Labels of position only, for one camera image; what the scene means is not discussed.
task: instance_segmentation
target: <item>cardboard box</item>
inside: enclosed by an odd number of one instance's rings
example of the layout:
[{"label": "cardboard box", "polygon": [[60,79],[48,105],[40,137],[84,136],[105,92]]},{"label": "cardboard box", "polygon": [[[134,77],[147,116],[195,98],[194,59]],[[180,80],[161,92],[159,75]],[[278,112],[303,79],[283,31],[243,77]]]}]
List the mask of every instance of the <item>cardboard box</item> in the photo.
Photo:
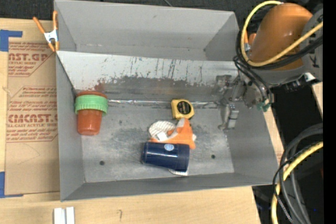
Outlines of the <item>cardboard box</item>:
[{"label": "cardboard box", "polygon": [[[67,0],[54,5],[61,200],[271,184],[277,161],[263,113],[237,102],[235,129],[218,128],[221,110],[211,88],[216,76],[237,75],[233,12]],[[76,93],[93,89],[108,96],[109,113],[97,136],[81,136]],[[182,178],[140,162],[149,125],[171,120],[165,106],[171,98],[206,103],[195,109],[197,148]]]},{"label": "cardboard box", "polygon": [[1,89],[7,100],[5,194],[58,191],[56,55],[33,20],[1,19],[0,29],[23,33],[9,38],[8,82]]}]

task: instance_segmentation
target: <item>orange object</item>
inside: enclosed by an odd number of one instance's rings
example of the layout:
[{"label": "orange object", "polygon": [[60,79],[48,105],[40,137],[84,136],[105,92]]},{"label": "orange object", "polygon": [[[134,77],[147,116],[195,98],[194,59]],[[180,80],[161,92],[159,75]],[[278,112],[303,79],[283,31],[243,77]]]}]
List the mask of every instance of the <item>orange object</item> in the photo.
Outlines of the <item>orange object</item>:
[{"label": "orange object", "polygon": [[100,92],[84,91],[76,96],[77,131],[83,135],[97,135],[102,117],[107,111],[107,96]]},{"label": "orange object", "polygon": [[58,13],[55,10],[53,12],[53,21],[52,21],[52,26],[53,30],[49,33],[47,33],[40,21],[38,20],[37,17],[33,17],[33,21],[36,23],[38,29],[42,34],[44,34],[46,40],[48,41],[48,46],[49,48],[55,52],[56,50],[59,50],[59,41],[58,41]]},{"label": "orange object", "polygon": [[[283,3],[273,7],[261,21],[256,35],[250,35],[248,58],[253,62],[262,62],[279,54],[301,37],[311,17],[307,9],[297,4]],[[298,50],[295,48],[287,55]],[[290,70],[302,65],[302,60],[298,59],[275,70]]]},{"label": "orange object", "polygon": [[186,144],[189,145],[191,150],[196,148],[195,142],[193,141],[193,129],[191,128],[189,120],[186,118],[179,120],[176,129],[167,140],[159,141],[155,138],[151,138],[150,141],[156,143]]}]

